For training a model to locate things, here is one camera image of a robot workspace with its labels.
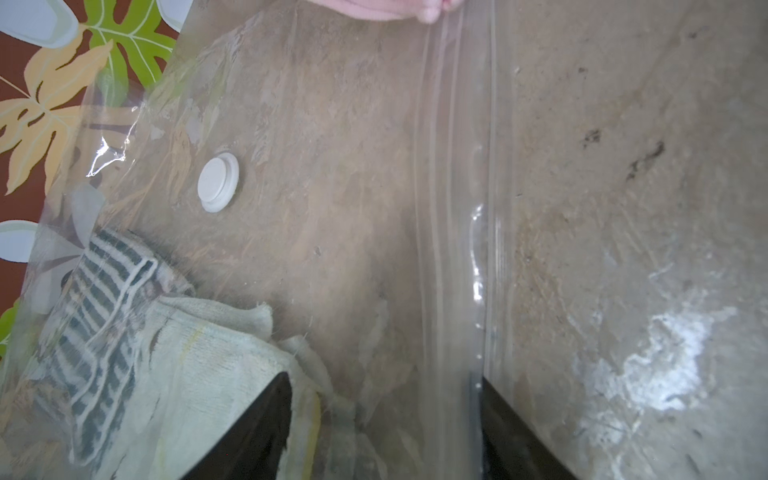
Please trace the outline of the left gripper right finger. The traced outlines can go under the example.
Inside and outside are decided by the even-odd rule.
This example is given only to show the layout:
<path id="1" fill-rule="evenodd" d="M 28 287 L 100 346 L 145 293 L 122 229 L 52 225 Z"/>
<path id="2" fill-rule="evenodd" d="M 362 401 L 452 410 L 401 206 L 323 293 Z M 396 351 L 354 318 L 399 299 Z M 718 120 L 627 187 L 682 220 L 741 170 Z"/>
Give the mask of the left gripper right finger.
<path id="1" fill-rule="evenodd" d="M 575 480 L 487 378 L 480 397 L 484 479 Z"/>

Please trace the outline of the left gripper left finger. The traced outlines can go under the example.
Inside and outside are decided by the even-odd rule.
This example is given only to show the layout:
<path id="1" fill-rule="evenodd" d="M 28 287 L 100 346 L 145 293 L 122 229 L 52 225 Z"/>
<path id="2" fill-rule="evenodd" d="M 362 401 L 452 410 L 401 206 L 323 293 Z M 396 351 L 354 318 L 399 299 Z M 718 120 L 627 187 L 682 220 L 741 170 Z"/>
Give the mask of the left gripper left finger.
<path id="1" fill-rule="evenodd" d="M 281 372 L 183 479 L 275 479 L 287 448 L 291 402 L 289 376 Z"/>

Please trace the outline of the pale green towel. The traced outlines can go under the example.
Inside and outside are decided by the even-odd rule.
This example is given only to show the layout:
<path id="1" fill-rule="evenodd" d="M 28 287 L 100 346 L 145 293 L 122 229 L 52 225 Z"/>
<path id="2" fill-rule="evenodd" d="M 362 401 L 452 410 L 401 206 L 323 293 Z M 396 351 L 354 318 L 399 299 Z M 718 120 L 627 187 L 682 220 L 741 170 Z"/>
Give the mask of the pale green towel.
<path id="1" fill-rule="evenodd" d="M 180 478 L 280 374 L 289 380 L 290 424 L 278 477 L 373 477 L 354 405 L 303 336 L 275 339 L 266 304 L 239 309 L 182 296 L 159 297 L 145 313 L 134 385 L 95 477 Z"/>

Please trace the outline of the green white striped towel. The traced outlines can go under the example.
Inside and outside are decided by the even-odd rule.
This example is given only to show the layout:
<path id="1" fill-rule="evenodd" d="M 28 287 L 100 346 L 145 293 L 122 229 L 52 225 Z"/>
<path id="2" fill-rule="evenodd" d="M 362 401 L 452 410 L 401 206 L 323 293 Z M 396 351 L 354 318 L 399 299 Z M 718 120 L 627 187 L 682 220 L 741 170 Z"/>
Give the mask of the green white striped towel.
<path id="1" fill-rule="evenodd" d="M 67 394 L 74 464 L 97 468 L 120 428 L 149 303 L 194 291 L 136 235 L 102 228 L 91 236 L 51 313 L 55 330 L 46 360 Z"/>

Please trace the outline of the clear plastic vacuum bag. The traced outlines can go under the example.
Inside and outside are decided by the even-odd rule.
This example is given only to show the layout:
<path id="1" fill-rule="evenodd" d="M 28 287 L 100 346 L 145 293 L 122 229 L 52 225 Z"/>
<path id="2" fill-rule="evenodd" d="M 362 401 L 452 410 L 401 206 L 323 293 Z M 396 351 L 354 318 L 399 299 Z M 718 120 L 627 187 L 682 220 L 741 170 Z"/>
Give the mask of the clear plastic vacuum bag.
<path id="1" fill-rule="evenodd" d="M 2 477 L 98 479 L 70 459 L 67 394 L 46 360 L 51 313 L 109 228 L 195 289 L 159 297 L 266 304 L 275 339 L 303 336 L 354 405 L 368 479 L 482 478 L 507 13 L 464 1 L 427 25 L 195 1 L 151 90 L 112 73 L 91 85 L 31 233 L 1 370 Z M 197 182 L 222 152 L 239 183 L 209 213 Z"/>

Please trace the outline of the pink towel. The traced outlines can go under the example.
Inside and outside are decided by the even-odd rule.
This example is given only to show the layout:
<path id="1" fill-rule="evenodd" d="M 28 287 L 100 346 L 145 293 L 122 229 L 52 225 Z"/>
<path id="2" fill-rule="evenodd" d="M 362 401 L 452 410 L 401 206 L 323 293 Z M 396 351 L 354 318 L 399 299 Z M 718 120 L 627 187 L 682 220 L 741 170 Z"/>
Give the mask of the pink towel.
<path id="1" fill-rule="evenodd" d="M 310 0 L 347 17 L 366 21 L 416 19 L 435 23 L 442 14 L 459 8 L 464 0 Z"/>

